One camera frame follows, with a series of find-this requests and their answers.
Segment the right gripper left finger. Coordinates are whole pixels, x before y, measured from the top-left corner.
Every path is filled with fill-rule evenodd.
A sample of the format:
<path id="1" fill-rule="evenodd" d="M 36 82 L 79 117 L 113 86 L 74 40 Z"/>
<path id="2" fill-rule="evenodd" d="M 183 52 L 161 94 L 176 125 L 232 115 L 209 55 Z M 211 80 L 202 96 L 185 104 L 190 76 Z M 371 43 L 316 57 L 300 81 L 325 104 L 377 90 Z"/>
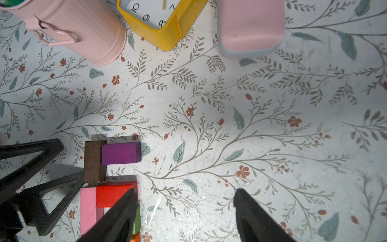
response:
<path id="1" fill-rule="evenodd" d="M 137 207 L 137 193 L 132 188 L 79 241 L 129 242 L 133 235 Z"/>

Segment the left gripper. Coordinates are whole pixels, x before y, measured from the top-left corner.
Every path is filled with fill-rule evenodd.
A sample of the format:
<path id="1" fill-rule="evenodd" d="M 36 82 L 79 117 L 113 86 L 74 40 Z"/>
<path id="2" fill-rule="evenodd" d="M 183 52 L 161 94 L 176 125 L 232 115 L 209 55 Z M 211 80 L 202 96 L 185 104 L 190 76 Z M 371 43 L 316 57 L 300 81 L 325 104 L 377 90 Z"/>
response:
<path id="1" fill-rule="evenodd" d="M 47 236 L 84 185 L 83 172 L 77 172 L 15 193 L 62 150 L 60 139 L 1 146 L 1 159 L 38 153 L 29 162 L 1 178 L 1 242 L 18 242 L 23 229 L 18 211 L 27 226 L 39 236 Z"/>

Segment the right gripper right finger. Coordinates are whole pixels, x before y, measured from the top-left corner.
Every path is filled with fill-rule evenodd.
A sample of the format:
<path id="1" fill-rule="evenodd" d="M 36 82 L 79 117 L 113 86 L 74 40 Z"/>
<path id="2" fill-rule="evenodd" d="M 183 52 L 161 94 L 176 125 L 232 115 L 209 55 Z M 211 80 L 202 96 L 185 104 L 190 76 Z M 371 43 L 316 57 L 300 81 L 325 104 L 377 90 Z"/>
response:
<path id="1" fill-rule="evenodd" d="M 244 189 L 235 191 L 236 226 L 242 242 L 294 242 Z"/>

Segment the green block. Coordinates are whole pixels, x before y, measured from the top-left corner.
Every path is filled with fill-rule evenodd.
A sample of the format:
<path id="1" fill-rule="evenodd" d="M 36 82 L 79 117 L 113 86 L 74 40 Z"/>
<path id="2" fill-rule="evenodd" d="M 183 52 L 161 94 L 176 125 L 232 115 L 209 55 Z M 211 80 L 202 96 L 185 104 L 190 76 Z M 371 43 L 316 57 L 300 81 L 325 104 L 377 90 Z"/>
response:
<path id="1" fill-rule="evenodd" d="M 136 218 L 133 225 L 133 233 L 132 235 L 137 235 L 141 229 L 141 209 L 140 206 L 137 207 L 136 210 Z"/>

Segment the orange block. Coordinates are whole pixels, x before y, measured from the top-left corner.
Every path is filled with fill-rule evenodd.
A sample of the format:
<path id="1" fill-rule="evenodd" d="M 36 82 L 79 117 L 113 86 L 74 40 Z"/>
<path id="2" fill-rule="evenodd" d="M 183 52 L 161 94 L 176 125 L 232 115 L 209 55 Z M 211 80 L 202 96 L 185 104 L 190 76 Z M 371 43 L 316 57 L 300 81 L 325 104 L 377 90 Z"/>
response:
<path id="1" fill-rule="evenodd" d="M 140 233 L 137 233 L 136 235 L 132 235 L 130 242 L 140 242 L 141 241 L 141 235 Z"/>

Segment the pink block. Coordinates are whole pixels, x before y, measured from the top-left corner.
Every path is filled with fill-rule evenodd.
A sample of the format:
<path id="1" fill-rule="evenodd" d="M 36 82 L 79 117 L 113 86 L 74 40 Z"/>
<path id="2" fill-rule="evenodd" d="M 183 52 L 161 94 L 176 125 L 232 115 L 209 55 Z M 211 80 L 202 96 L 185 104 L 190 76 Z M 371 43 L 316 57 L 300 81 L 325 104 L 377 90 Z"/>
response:
<path id="1" fill-rule="evenodd" d="M 104 209 L 97 207 L 96 198 L 96 187 L 80 190 L 80 230 L 83 235 L 104 216 Z"/>

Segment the red block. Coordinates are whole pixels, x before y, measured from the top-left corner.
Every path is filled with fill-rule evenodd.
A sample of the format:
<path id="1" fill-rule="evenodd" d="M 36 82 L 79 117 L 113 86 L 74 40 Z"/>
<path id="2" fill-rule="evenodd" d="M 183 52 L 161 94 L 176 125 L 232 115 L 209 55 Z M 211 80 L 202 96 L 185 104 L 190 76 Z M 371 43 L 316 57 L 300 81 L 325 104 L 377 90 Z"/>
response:
<path id="1" fill-rule="evenodd" d="M 130 189 L 138 192 L 136 181 L 106 183 L 96 187 L 96 206 L 98 208 L 111 208 Z"/>

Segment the brown block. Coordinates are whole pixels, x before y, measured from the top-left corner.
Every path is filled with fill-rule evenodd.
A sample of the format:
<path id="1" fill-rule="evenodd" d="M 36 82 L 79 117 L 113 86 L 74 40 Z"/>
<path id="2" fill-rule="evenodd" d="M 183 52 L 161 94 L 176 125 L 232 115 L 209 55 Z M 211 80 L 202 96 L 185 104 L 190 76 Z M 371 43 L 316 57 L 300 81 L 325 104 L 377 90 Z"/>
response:
<path id="1" fill-rule="evenodd" d="M 102 164 L 102 146 L 106 144 L 106 140 L 85 142 L 83 178 L 85 183 L 100 184 L 106 180 L 107 166 Z"/>

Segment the purple block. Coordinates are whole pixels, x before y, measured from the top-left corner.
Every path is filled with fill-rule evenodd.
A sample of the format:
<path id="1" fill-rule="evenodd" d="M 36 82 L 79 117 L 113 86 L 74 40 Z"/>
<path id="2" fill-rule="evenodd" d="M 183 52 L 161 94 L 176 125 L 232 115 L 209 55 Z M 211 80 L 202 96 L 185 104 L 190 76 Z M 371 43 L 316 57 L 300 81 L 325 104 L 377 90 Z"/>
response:
<path id="1" fill-rule="evenodd" d="M 133 164 L 142 160 L 141 143 L 116 143 L 102 145 L 102 164 Z"/>

